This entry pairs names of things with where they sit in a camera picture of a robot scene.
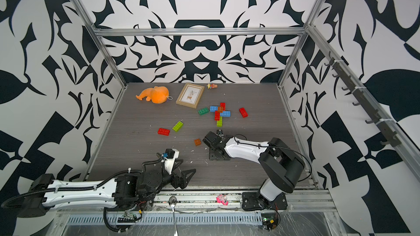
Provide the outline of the lime lego brick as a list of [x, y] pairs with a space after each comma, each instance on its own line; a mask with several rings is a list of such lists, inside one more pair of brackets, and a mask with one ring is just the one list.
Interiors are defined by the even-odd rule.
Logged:
[[184, 123], [182, 121], [178, 121], [174, 126], [173, 126], [173, 130], [175, 132], [178, 132], [182, 127], [183, 127]]
[[217, 127], [221, 128], [223, 126], [223, 118], [220, 117], [216, 123], [217, 123]]

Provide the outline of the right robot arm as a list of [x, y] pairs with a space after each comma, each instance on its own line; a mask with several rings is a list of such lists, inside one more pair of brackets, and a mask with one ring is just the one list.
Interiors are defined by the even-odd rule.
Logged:
[[307, 158], [290, 149], [279, 138], [269, 142], [252, 142], [220, 132], [209, 132], [203, 142], [209, 147], [210, 160], [230, 160], [241, 158], [258, 163], [267, 174], [257, 192], [242, 194], [242, 209], [245, 211], [264, 209], [287, 209], [285, 195], [292, 193], [298, 182], [302, 181]]

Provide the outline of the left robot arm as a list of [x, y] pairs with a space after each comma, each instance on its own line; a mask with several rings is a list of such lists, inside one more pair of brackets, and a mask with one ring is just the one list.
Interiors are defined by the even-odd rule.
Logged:
[[21, 218], [73, 208], [100, 208], [108, 212], [143, 210], [153, 204], [165, 186], [181, 190], [188, 186], [196, 169], [175, 173], [182, 163], [180, 159], [161, 158], [144, 162], [141, 169], [123, 170], [101, 181], [70, 182], [43, 174], [28, 192], [5, 200], [1, 207], [18, 209]]

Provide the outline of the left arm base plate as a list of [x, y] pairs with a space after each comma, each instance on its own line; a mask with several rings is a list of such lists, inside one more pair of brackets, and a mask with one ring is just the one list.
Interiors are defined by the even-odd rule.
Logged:
[[143, 198], [140, 198], [136, 202], [135, 206], [131, 209], [131, 211], [145, 212], [151, 210], [154, 205], [155, 196], [155, 193], [150, 193], [148, 195], [145, 195]]

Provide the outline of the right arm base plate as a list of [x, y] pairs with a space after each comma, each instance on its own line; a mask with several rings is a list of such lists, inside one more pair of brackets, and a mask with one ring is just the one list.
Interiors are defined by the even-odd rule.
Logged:
[[246, 212], [257, 210], [286, 210], [288, 207], [285, 193], [280, 193], [275, 200], [269, 201], [258, 192], [242, 194], [242, 209]]

